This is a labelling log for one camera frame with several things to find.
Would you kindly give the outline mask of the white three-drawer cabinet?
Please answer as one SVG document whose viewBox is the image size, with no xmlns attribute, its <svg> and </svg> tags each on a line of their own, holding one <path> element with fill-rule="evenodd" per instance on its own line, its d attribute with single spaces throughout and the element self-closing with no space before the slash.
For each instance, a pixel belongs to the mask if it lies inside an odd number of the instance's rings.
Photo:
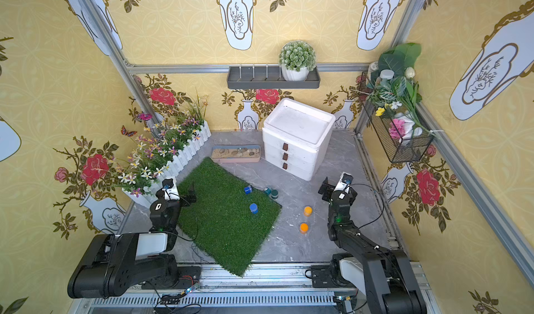
<svg viewBox="0 0 534 314">
<path fill-rule="evenodd" d="M 309 181 L 325 158 L 335 116 L 284 98 L 262 129 L 267 162 Z"/>
</svg>

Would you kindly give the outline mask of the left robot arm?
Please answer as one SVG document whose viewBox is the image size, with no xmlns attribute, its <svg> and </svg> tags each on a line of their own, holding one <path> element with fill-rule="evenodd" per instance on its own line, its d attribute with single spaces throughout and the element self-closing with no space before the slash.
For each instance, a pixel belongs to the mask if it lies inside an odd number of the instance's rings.
<svg viewBox="0 0 534 314">
<path fill-rule="evenodd" d="M 178 239 L 181 209 L 197 201 L 194 186 L 185 197 L 165 180 L 150 206 L 147 233 L 95 236 L 68 282 L 72 299 L 119 297 L 132 286 L 150 282 L 156 288 L 184 288 L 200 278 L 198 266 L 180 267 L 171 250 Z"/>
</svg>

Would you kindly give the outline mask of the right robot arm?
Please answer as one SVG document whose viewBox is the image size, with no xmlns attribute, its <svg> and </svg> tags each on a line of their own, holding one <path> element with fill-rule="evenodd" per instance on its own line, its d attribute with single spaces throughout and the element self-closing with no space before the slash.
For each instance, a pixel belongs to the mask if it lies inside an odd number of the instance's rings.
<svg viewBox="0 0 534 314">
<path fill-rule="evenodd" d="M 362 265 L 363 286 L 372 313 L 426 313 L 427 307 L 404 251 L 390 250 L 370 240 L 350 219 L 357 197 L 347 181 L 321 183 L 318 193 L 328 202 L 328 235 Z"/>
</svg>

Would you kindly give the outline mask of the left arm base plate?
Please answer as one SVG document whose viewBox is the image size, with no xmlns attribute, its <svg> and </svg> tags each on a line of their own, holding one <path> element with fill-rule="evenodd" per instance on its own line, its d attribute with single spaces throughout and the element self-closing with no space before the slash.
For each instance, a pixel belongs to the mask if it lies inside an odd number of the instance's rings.
<svg viewBox="0 0 534 314">
<path fill-rule="evenodd" d="M 200 279 L 199 265 L 177 266 L 168 275 L 156 277 L 142 284 L 143 290 L 185 290 Z"/>
</svg>

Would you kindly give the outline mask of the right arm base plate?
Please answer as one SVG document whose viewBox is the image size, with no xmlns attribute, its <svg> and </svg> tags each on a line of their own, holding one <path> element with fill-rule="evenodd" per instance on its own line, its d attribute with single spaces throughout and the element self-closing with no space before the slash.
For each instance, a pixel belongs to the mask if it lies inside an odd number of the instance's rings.
<svg viewBox="0 0 534 314">
<path fill-rule="evenodd" d="M 355 286 L 341 277 L 331 265 L 313 265 L 306 270 L 305 276 L 311 280 L 313 288 L 354 288 Z"/>
</svg>

